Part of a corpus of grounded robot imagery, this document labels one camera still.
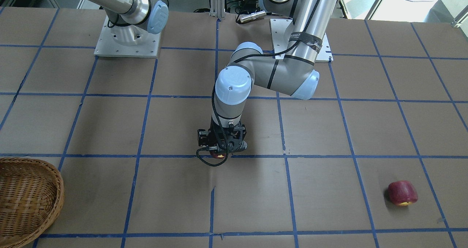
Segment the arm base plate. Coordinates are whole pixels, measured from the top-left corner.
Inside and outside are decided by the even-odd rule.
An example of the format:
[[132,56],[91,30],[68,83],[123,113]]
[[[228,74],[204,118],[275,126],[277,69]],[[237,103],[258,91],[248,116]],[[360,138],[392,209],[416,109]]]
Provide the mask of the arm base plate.
[[151,34],[134,25],[119,27],[106,17],[94,55],[107,58],[157,58],[161,34]]
[[[273,44],[273,52],[279,53],[288,47],[288,40],[294,25],[291,19],[270,19],[271,40]],[[325,34],[322,39],[322,47],[316,57],[316,62],[327,63],[333,61],[332,51],[330,48],[329,40]]]

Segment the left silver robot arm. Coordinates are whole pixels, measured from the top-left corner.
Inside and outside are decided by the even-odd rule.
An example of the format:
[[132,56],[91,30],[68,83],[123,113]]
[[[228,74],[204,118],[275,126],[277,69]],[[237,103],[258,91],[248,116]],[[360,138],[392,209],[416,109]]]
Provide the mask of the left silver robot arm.
[[226,159],[247,148],[241,115],[254,85],[301,100],[313,96],[320,77],[314,65],[338,1],[258,0],[263,10],[291,19],[283,35],[286,49],[264,53],[252,42],[238,45],[213,86],[212,120],[209,130],[197,131],[197,156],[207,151]]

